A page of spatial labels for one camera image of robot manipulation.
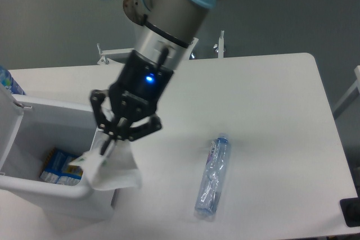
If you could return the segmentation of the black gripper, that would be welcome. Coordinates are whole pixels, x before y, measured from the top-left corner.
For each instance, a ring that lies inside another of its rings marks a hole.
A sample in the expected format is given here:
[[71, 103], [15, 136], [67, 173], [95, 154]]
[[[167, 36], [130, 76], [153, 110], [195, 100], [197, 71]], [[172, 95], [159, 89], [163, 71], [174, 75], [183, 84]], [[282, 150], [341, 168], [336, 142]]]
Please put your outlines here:
[[[111, 142], [133, 142], [162, 128], [161, 119], [153, 114], [173, 74], [173, 70], [148, 62], [133, 50], [118, 79], [109, 87], [111, 109], [115, 115], [111, 121], [102, 109], [108, 90], [91, 91], [89, 100], [97, 127], [108, 136], [101, 147], [101, 155], [105, 154]], [[131, 127], [129, 121], [136, 122], [148, 116], [148, 122]]]

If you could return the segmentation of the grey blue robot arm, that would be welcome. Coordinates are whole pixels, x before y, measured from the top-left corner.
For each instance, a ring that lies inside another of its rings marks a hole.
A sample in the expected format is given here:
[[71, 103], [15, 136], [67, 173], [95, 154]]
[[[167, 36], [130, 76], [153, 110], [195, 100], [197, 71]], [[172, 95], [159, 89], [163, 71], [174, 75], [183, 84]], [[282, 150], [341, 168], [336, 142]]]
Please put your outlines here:
[[161, 129], [158, 101], [217, 0], [138, 0], [142, 31], [117, 80], [93, 90], [97, 126], [107, 135], [100, 154], [116, 141], [135, 141]]

